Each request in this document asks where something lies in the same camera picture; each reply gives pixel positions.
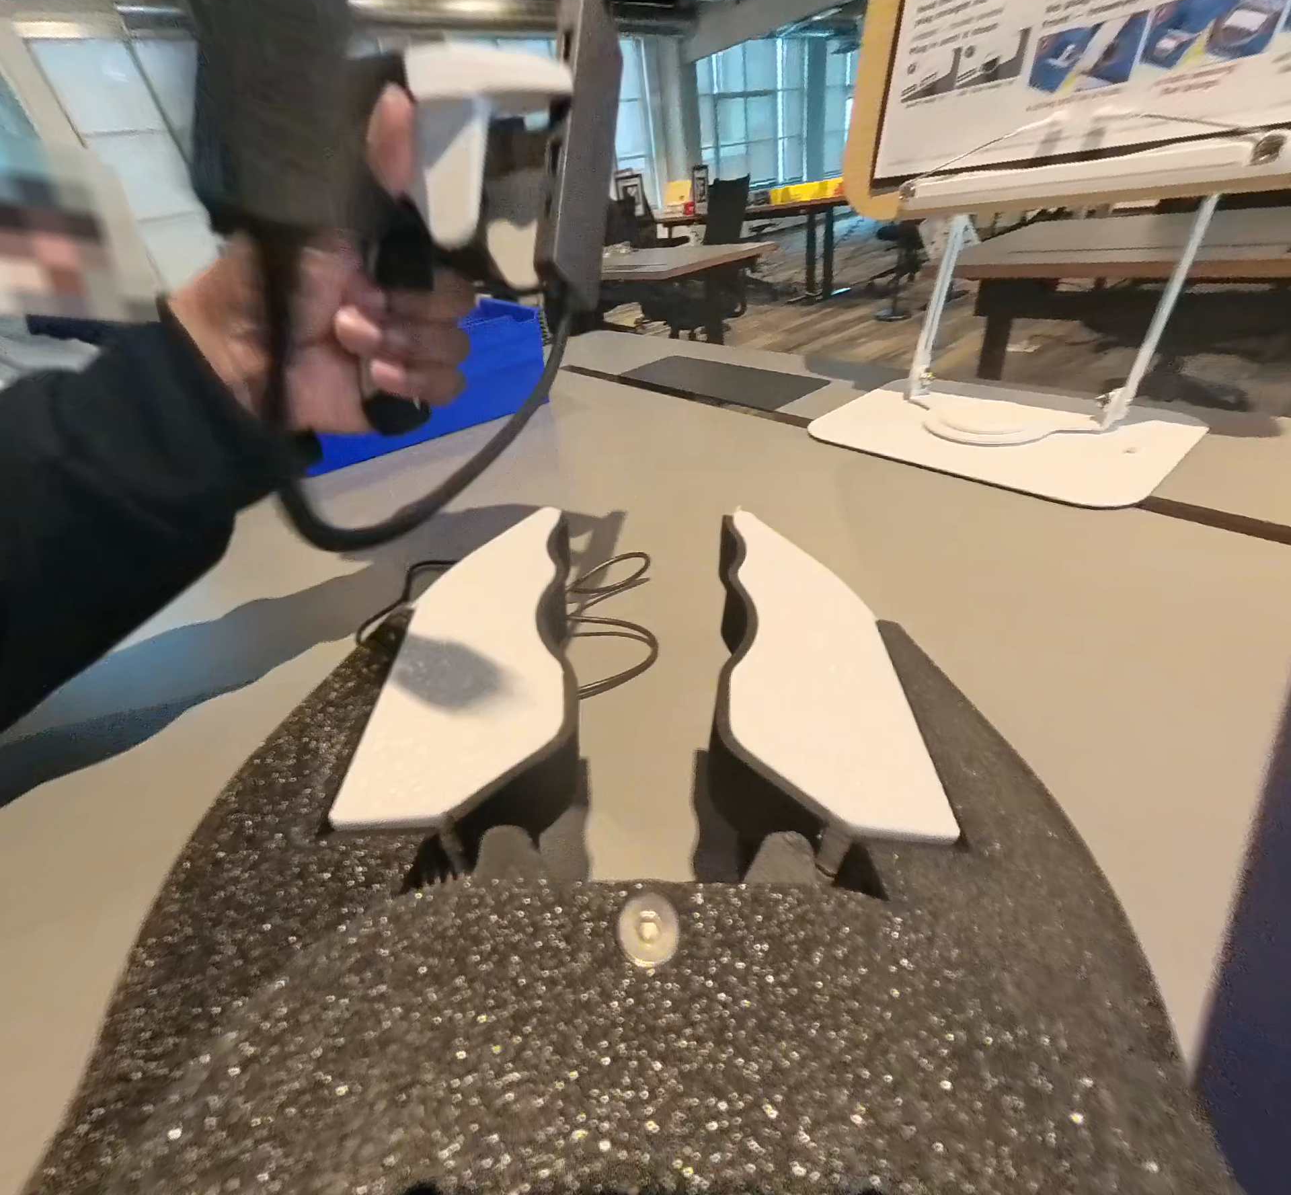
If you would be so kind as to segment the blue plastic bin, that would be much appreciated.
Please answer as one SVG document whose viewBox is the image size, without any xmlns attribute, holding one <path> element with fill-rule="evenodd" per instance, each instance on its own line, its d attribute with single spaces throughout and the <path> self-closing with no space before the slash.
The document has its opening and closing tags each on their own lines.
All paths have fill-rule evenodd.
<svg viewBox="0 0 1291 1195">
<path fill-rule="evenodd" d="M 426 423 L 396 436 L 320 435 L 319 454 L 306 476 L 338 472 L 514 413 L 545 367 L 539 307 L 481 297 L 459 328 L 469 354 L 461 365 L 465 385 L 458 396 L 433 407 Z"/>
<path fill-rule="evenodd" d="M 1289 714 L 1271 752 L 1234 895 L 1200 1085 L 1251 1193 L 1289 1191 Z"/>
</svg>

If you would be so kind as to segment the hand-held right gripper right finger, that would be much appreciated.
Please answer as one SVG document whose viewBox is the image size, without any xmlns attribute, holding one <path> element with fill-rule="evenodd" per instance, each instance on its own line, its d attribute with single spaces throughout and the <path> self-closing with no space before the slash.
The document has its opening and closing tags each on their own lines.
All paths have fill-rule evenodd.
<svg viewBox="0 0 1291 1195">
<path fill-rule="evenodd" d="M 747 509 L 722 517 L 707 778 L 748 878 L 834 881 L 871 842 L 952 848 L 960 825 L 875 612 Z"/>
</svg>

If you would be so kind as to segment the white desk mat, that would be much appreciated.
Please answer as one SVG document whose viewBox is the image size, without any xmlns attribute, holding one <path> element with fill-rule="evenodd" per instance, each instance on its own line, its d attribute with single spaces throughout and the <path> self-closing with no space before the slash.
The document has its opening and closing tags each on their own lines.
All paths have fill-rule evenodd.
<svg viewBox="0 0 1291 1195">
<path fill-rule="evenodd" d="M 978 449 L 927 434 L 923 410 L 905 400 L 904 388 L 902 380 L 883 384 L 812 420 L 807 432 L 824 445 L 873 458 L 1092 509 L 1138 505 L 1208 434 L 1204 421 L 1185 411 L 1132 405 L 1120 427 L 1105 435 L 1058 435 L 1030 446 Z M 930 388 L 1083 414 L 1101 409 L 1088 398 L 997 383 L 938 380 Z"/>
</svg>

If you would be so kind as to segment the long wooden desk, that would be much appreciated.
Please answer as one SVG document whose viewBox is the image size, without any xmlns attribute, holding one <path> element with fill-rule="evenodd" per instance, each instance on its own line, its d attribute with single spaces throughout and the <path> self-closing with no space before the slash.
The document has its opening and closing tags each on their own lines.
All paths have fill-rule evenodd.
<svg viewBox="0 0 1291 1195">
<path fill-rule="evenodd" d="M 748 239 L 732 245 L 677 245 L 605 253 L 600 310 L 635 304 L 644 318 L 723 344 L 725 323 L 744 311 L 745 272 L 778 246 Z"/>
<path fill-rule="evenodd" d="M 977 283 L 974 314 L 984 321 L 977 378 L 1003 377 L 1019 319 L 1143 337 L 1191 226 L 1187 213 L 1046 220 L 963 249 L 956 271 Z M 1288 333 L 1288 283 L 1288 198 L 1219 208 L 1187 267 L 1161 345 L 1171 350 L 1180 337 L 1212 343 Z"/>
</svg>

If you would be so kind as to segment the black office chair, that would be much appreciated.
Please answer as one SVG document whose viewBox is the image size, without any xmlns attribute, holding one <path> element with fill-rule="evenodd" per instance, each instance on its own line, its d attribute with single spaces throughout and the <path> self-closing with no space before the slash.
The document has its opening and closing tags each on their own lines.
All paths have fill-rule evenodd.
<svg viewBox="0 0 1291 1195">
<path fill-rule="evenodd" d="M 750 177 L 718 177 L 707 186 L 703 209 L 704 246 L 729 246 L 740 241 L 748 205 Z"/>
</svg>

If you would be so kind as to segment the beige board on stand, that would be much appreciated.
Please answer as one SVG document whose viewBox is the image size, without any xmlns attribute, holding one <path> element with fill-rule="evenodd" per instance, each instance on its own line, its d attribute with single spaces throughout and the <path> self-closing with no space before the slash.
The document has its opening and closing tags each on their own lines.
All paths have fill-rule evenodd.
<svg viewBox="0 0 1291 1195">
<path fill-rule="evenodd" d="M 873 217 L 1288 187 L 1289 0 L 867 0 Z"/>
</svg>

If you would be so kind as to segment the person's left hand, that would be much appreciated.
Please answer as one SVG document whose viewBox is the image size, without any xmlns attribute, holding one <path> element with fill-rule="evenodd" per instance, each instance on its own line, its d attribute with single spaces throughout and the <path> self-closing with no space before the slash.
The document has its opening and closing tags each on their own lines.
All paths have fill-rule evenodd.
<svg viewBox="0 0 1291 1195">
<path fill-rule="evenodd" d="M 469 351 L 459 322 L 474 305 L 467 279 L 439 270 L 429 292 L 382 289 L 337 233 L 301 250 L 294 278 L 283 428 L 359 434 L 372 394 L 430 407 L 458 396 Z M 269 333 L 254 244 L 233 237 L 166 305 L 233 400 L 264 418 Z"/>
</svg>

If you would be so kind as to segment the grey usb hub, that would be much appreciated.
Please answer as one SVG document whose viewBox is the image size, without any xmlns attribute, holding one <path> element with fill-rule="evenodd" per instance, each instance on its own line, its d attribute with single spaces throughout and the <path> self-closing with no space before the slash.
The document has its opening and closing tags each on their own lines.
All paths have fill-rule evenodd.
<svg viewBox="0 0 1291 1195">
<path fill-rule="evenodd" d="M 401 85 L 411 99 L 403 63 L 410 45 L 385 56 L 393 56 L 403 69 Z M 480 451 L 429 494 L 382 523 L 366 527 L 330 524 L 311 505 L 298 479 L 287 480 L 280 494 L 283 512 L 304 541 L 322 551 L 363 551 L 394 541 L 428 522 L 481 476 L 546 402 L 572 323 L 576 316 L 589 314 L 598 297 L 622 74 L 616 27 L 604 0 L 557 0 L 557 37 L 551 58 L 572 69 L 572 96 L 521 118 L 495 118 L 491 122 L 481 213 L 472 242 L 459 250 L 443 250 L 428 234 L 433 272 L 440 264 L 473 282 L 527 296 L 506 290 L 495 279 L 487 255 L 487 216 L 509 208 L 540 213 L 535 260 L 542 285 L 531 294 L 540 297 L 540 314 L 554 322 L 540 378 Z M 418 166 L 412 100 L 411 106 L 412 184 Z M 415 208 L 410 190 L 396 197 L 407 198 Z"/>
</svg>

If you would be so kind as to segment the instruction sheet on stand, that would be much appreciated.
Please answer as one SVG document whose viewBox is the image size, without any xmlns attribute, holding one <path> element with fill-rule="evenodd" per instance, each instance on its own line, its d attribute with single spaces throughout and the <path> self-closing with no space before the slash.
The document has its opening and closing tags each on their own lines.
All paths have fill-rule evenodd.
<svg viewBox="0 0 1291 1195">
<path fill-rule="evenodd" d="M 996 396 L 955 396 L 938 394 L 930 388 L 931 354 L 952 272 L 963 245 L 977 242 L 970 215 L 966 212 L 952 215 L 904 388 L 905 400 L 923 410 L 926 432 L 949 443 L 988 449 L 1030 446 L 1058 435 L 1105 435 L 1120 427 L 1138 396 L 1139 385 L 1149 370 L 1153 354 L 1212 224 L 1220 198 L 1222 193 L 1207 195 L 1197 208 L 1185 246 L 1157 300 L 1128 377 L 1106 396 L 1095 414 L 1041 407 Z"/>
</svg>

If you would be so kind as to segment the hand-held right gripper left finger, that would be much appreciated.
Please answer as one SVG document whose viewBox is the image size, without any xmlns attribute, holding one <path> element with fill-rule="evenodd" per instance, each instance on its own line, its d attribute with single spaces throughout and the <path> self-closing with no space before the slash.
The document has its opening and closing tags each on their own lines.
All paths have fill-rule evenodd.
<svg viewBox="0 0 1291 1195">
<path fill-rule="evenodd" d="M 410 604 L 407 626 L 327 811 L 337 834 L 447 840 L 467 867 L 521 833 L 579 874 L 578 695 L 565 515 L 529 512 Z"/>
</svg>

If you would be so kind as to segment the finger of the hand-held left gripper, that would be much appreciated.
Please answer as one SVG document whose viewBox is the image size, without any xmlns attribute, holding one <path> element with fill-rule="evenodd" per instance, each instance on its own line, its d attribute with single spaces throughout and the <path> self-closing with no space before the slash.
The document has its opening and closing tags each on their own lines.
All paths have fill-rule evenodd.
<svg viewBox="0 0 1291 1195">
<path fill-rule="evenodd" d="M 569 99 L 572 69 L 551 56 L 448 41 L 411 44 L 403 69 L 418 166 L 410 198 L 433 244 L 459 250 L 480 222 L 491 122 Z"/>
<path fill-rule="evenodd" d="M 539 220 L 536 209 L 509 208 L 487 216 L 488 261 L 495 279 L 509 292 L 531 294 L 540 289 L 535 260 Z"/>
</svg>

